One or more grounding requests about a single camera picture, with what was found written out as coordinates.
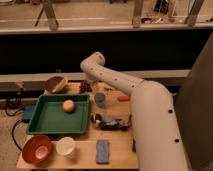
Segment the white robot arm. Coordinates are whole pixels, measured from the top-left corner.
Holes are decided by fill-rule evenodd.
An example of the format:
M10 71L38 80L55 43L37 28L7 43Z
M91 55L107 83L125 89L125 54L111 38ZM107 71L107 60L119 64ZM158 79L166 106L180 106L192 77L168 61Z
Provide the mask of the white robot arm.
M80 68L90 81L103 81L130 97L139 170L189 171L172 94L156 81L114 71L104 64L105 57L94 52Z

